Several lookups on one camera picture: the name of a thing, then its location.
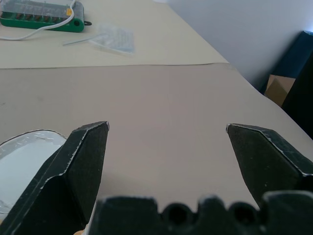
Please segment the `clear plastic bag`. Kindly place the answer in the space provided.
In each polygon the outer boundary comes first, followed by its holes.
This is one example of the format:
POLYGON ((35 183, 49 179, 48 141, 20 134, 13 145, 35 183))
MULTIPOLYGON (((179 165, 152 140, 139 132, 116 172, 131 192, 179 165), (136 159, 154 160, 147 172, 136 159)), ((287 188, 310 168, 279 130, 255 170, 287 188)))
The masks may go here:
POLYGON ((131 30, 103 23, 96 32, 97 36, 90 40, 92 44, 111 52, 134 54, 134 34, 131 30))

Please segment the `dark teal partition panel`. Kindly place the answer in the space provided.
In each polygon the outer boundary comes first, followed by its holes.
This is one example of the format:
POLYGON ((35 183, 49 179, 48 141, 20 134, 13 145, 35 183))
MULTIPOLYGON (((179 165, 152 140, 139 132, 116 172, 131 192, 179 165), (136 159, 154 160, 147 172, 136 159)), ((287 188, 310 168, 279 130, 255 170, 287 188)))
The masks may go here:
POLYGON ((297 79, 313 54, 313 32, 301 31, 271 72, 297 79))

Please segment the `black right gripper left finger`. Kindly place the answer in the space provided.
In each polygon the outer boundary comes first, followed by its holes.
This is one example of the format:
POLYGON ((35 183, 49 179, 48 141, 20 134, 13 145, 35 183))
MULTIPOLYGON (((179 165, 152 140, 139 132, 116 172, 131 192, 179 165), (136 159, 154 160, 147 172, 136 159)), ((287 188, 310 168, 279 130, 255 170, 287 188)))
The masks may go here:
POLYGON ((73 130, 41 166, 0 235, 74 235, 89 223, 101 183, 109 123, 73 130))

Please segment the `cream table mat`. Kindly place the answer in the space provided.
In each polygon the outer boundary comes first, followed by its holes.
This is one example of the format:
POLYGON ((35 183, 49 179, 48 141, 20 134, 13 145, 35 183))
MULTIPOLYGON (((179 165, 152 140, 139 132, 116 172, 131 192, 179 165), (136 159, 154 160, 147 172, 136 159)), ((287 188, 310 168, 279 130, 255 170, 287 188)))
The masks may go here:
POLYGON ((0 25, 0 69, 203 65, 226 60, 165 3, 77 0, 80 33, 0 25))

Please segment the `brown cardboard box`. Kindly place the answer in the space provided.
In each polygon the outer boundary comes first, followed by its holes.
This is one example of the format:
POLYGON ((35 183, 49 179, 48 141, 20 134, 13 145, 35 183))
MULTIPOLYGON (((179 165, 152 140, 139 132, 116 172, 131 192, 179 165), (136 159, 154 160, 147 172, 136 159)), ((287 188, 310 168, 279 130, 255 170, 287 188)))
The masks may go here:
POLYGON ((270 75, 264 96, 282 107, 289 91, 291 90, 295 78, 270 75))

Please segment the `green screwdriver bit case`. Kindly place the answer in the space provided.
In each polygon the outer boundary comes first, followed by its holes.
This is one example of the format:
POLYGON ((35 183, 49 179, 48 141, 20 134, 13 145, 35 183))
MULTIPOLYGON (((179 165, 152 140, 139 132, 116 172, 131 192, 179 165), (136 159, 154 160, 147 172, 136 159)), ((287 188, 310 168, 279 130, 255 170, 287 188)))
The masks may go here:
POLYGON ((92 25, 85 20, 79 0, 0 0, 0 24, 6 27, 38 29, 55 24, 54 31, 82 32, 92 25))

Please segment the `clear plastic straw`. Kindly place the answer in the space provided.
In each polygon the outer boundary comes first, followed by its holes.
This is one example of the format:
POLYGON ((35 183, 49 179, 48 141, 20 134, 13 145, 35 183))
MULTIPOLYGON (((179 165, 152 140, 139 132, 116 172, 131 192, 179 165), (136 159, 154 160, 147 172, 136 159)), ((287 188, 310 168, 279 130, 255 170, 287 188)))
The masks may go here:
POLYGON ((95 38, 96 36, 97 35, 93 35, 93 36, 78 39, 78 40, 66 41, 66 42, 63 42, 63 46, 69 46, 69 45, 73 45, 73 44, 77 44, 77 43, 86 42, 86 41, 89 41, 89 40, 95 38))

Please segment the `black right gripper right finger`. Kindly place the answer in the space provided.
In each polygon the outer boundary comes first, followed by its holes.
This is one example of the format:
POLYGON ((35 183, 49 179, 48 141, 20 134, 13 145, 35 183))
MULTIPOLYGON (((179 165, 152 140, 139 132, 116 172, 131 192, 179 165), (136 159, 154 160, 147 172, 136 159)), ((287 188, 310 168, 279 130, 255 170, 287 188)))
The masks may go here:
POLYGON ((243 180, 261 209, 313 211, 313 162, 271 129, 228 124, 243 180))

